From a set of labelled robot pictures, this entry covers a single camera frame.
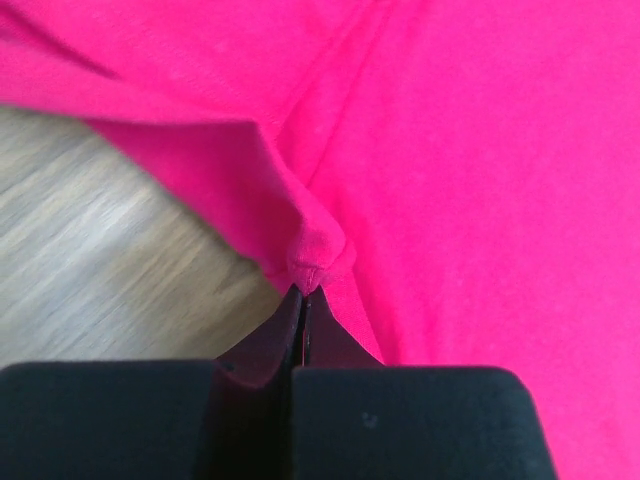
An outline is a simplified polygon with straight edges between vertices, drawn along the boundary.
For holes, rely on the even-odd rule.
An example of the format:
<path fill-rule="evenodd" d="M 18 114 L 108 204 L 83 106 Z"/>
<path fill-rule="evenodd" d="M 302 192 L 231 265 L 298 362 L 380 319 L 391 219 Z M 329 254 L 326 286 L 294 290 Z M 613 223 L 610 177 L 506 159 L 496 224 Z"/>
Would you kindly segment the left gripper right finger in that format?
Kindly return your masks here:
<path fill-rule="evenodd" d="M 496 367 L 386 367 L 305 302 L 292 382 L 297 479 L 553 479 L 532 397 Z"/>

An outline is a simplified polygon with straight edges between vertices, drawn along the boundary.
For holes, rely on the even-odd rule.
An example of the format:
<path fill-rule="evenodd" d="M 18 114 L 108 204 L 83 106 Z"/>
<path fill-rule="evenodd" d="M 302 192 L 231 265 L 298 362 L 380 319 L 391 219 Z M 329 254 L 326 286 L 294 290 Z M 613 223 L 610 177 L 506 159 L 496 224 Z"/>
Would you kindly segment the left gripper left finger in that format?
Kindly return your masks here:
<path fill-rule="evenodd" d="M 303 306 L 215 359 L 29 362 L 1 372 L 5 479 L 277 479 Z"/>

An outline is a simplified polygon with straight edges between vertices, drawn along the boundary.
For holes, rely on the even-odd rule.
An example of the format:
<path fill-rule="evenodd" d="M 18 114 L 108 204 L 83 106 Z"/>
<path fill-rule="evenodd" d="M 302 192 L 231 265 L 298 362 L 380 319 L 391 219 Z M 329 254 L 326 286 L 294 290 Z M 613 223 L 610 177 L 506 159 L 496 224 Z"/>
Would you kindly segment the pink t shirt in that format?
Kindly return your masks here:
<path fill-rule="evenodd" d="M 392 365 L 496 365 L 559 476 L 639 475 L 635 1 L 5 1 L 85 121 Z"/>

